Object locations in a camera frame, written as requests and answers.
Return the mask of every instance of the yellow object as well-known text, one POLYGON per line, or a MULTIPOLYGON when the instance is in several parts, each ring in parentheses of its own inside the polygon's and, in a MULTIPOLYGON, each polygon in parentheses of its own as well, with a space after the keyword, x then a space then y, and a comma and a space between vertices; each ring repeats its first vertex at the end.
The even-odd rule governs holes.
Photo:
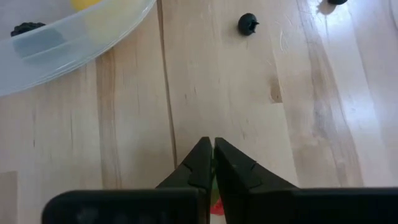
POLYGON ((99 3, 100 1, 101 0, 71 0, 71 4, 76 11, 81 11, 99 3))

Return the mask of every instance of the red object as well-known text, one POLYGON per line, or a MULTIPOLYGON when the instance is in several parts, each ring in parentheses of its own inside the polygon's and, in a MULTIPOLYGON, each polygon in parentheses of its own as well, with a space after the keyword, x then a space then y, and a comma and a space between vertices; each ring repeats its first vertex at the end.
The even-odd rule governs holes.
POLYGON ((223 202, 221 201, 221 198, 217 200, 215 205, 210 207, 210 213, 213 215, 224 215, 224 207, 223 207, 223 202))

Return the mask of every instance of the wood grain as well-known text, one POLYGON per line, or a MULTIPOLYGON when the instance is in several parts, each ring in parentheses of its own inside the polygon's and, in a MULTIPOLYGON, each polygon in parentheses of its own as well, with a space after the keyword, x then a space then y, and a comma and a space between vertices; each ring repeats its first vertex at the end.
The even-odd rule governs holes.
POLYGON ((17 172, 0 173, 0 223, 17 224, 17 172))
POLYGON ((159 0, 94 62, 0 98, 0 221, 40 223, 67 190, 154 187, 202 136, 300 187, 396 186, 397 58, 389 0, 159 0))
POLYGON ((296 183, 271 40, 236 31, 254 1, 162 1, 162 9, 177 160, 201 136, 219 136, 296 183))
POLYGON ((18 173, 18 223, 40 223, 44 205, 68 190, 155 187, 167 177, 157 10, 96 62, 0 98, 0 141, 0 173, 18 173))

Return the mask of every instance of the clear plastic bowl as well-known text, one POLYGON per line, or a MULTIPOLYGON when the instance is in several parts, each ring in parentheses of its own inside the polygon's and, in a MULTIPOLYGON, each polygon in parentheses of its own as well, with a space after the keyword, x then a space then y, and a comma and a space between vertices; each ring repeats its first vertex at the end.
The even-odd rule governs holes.
MULTIPOLYGON (((155 0, 103 0, 36 30, 0 40, 0 96, 47 82, 84 65, 128 35, 154 3, 155 0)), ((26 22, 45 22, 36 19, 26 22)))

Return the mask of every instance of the light wood surface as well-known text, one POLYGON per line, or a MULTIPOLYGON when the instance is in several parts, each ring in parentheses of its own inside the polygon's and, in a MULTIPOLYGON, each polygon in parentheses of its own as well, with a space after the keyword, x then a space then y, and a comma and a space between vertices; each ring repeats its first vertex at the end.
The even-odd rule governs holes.
POLYGON ((389 0, 159 1, 94 62, 0 98, 0 222, 40 223, 67 190, 155 187, 202 136, 299 187, 396 186, 397 83, 389 0))

